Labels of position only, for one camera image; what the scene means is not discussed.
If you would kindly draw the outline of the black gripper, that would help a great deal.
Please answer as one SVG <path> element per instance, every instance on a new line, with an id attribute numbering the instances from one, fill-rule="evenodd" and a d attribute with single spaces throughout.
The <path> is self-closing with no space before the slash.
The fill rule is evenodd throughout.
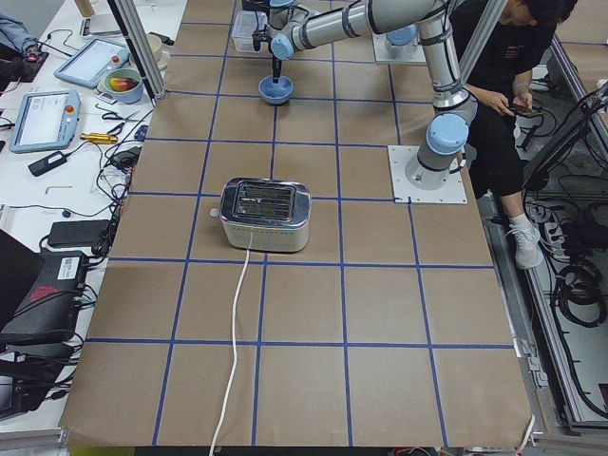
<path id="1" fill-rule="evenodd" d="M 282 63 L 285 61 L 285 48 L 280 45 L 271 45 L 272 52 L 272 77 L 271 77 L 271 88 L 273 90 L 279 90 L 282 88 Z"/>

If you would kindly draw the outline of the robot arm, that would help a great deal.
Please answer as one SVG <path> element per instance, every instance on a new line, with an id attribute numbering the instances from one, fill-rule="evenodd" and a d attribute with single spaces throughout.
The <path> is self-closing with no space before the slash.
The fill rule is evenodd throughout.
<path id="1" fill-rule="evenodd" d="M 292 20 L 296 7 L 301 2 L 296 0 L 241 0 L 241 8 L 263 12 L 274 29 L 283 29 Z"/>
<path id="2" fill-rule="evenodd" d="M 318 12 L 299 1 L 272 1 L 263 39 L 269 43 L 273 90 L 282 86 L 282 63 L 295 53 L 368 33 L 389 33 L 413 26 L 426 59 L 435 111 L 425 142 L 406 165 L 412 185 L 436 190 L 464 147 L 477 110 L 462 81 L 446 1 L 355 1 Z"/>

